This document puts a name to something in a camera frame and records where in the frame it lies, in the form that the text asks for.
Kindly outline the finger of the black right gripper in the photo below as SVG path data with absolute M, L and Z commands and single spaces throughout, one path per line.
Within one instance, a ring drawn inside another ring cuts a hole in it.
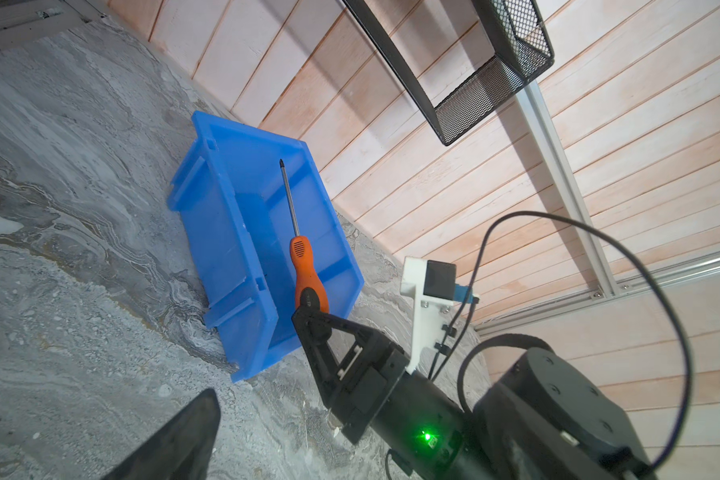
M 338 393 L 339 383 L 355 356 L 362 350 L 358 343 L 381 334 L 371 327 L 323 313 L 310 307 L 300 307 L 292 316 L 295 330 L 313 373 L 318 392 L 326 408 L 332 411 L 332 403 Z M 329 345 L 336 331 L 353 337 L 355 347 L 360 351 L 348 351 L 342 360 L 338 360 Z

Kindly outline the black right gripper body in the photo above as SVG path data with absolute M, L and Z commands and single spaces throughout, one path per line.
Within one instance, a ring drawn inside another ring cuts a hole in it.
M 384 334 L 370 337 L 343 375 L 332 403 L 343 436 L 356 445 L 402 378 L 409 358 Z

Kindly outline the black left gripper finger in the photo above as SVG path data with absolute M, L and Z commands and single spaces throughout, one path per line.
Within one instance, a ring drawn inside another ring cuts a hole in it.
M 103 479 L 206 479 L 220 420 L 207 388 Z

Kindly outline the orange handled screwdriver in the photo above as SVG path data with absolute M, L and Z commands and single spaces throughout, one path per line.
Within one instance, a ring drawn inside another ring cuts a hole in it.
M 329 313 L 327 292 L 315 269 L 313 249 L 309 239 L 300 234 L 289 179 L 282 159 L 279 160 L 279 167 L 294 231 L 294 236 L 289 244 L 289 252 L 296 273 L 295 306 L 310 307 L 323 313 Z

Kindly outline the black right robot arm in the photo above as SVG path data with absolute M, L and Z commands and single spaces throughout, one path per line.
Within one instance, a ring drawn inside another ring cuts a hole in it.
M 542 341 L 463 410 L 382 331 L 301 307 L 292 317 L 321 399 L 357 443 L 373 431 L 425 479 L 652 479 L 626 413 Z

